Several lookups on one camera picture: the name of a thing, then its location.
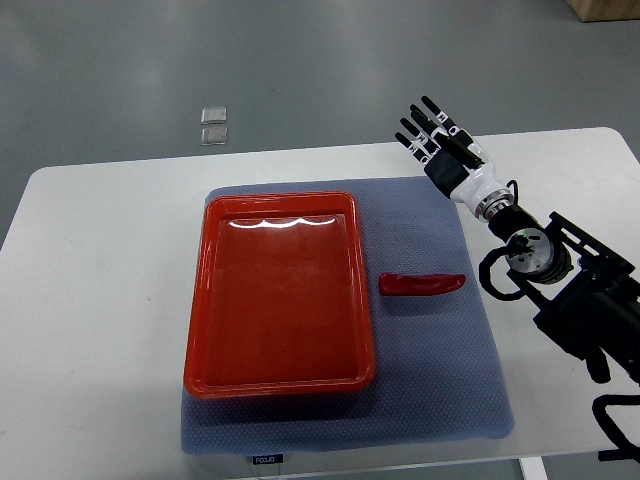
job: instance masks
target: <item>robot finger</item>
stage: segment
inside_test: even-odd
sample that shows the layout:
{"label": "robot finger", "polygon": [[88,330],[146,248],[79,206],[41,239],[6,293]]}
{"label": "robot finger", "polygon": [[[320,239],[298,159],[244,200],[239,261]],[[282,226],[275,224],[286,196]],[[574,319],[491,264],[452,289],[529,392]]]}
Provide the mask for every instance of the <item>robot finger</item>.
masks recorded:
{"label": "robot finger", "polygon": [[401,118],[400,119],[400,123],[402,124],[402,126],[404,128],[407,129],[407,131],[413,135],[416,140],[418,142],[420,142],[422,144],[422,146],[425,148],[425,150],[427,151],[428,155],[435,155],[435,153],[440,150],[440,145],[438,145],[435,140],[433,140],[429,135],[427,135],[426,133],[424,133],[422,130],[420,130],[418,127],[416,127],[413,123],[411,123],[409,120],[407,120],[406,118]]}
{"label": "robot finger", "polygon": [[433,113],[438,121],[442,124],[447,133],[454,137],[455,139],[462,143],[465,147],[468,147],[472,143],[474,143],[473,138],[469,135],[465,130],[461,129],[456,125],[449,115],[444,113],[440,107],[438,107],[429,97],[423,95],[422,103]]}

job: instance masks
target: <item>black cable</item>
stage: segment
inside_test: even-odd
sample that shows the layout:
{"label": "black cable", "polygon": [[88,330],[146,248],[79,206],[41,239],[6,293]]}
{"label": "black cable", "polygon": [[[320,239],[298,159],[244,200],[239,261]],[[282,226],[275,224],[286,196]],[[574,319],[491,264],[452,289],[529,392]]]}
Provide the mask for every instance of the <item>black cable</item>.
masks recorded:
{"label": "black cable", "polygon": [[524,297],[525,293],[522,290],[518,290],[513,293],[502,293],[491,283],[491,267],[494,263],[504,255],[518,255],[520,253],[525,253],[528,251],[526,247],[518,247],[516,245],[505,245],[504,247],[495,248],[487,253],[487,256],[484,257],[484,260],[480,262],[480,267],[478,268],[480,285],[484,288],[489,295],[498,300],[502,300],[503,302],[511,302],[514,300],[520,300]]}
{"label": "black cable", "polygon": [[593,401],[593,416],[605,435],[619,449],[598,452],[598,459],[600,461],[631,459],[640,463],[640,447],[631,443],[607,414],[607,407],[612,405],[638,406],[640,395],[602,395]]}
{"label": "black cable", "polygon": [[515,180],[509,180],[507,182],[507,188],[511,188],[513,186],[513,204],[518,204],[518,182]]}

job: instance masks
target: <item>cardboard box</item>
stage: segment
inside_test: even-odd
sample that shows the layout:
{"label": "cardboard box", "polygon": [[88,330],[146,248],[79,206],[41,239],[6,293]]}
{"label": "cardboard box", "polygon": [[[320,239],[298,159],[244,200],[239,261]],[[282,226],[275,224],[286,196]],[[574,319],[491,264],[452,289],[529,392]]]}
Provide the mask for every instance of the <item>cardboard box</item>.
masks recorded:
{"label": "cardboard box", "polygon": [[567,0],[583,22],[640,19],[640,0]]}

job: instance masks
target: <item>white table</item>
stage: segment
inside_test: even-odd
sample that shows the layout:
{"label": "white table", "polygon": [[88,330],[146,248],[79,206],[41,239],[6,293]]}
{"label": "white table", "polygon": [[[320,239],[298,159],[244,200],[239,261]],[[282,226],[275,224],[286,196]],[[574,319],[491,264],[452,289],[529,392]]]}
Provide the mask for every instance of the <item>white table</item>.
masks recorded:
{"label": "white table", "polygon": [[[518,179],[521,205],[541,223],[557,210],[640,266],[640,167],[616,132],[479,140],[499,178]],[[395,143],[36,172],[0,251],[0,478],[254,476],[245,457],[195,458],[180,448],[182,369],[205,197],[238,184],[415,175],[423,175],[420,165]],[[464,208],[460,218],[477,265],[500,242]],[[496,283],[514,288],[506,278]],[[596,385],[583,363],[536,329],[528,300],[502,303],[484,292],[482,298],[515,416],[511,435],[291,454],[278,471],[611,448],[591,402],[602,393],[636,393],[626,373],[612,366],[613,381]],[[640,432],[638,412],[621,418],[628,432]]]}

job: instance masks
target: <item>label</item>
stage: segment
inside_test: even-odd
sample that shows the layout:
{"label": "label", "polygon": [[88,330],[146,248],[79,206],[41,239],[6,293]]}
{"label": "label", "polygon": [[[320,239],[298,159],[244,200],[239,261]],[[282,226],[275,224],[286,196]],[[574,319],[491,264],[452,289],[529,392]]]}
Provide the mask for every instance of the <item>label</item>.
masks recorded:
{"label": "label", "polygon": [[273,463],[284,463],[284,455],[278,453],[276,455],[260,455],[253,457],[254,465],[271,465]]}

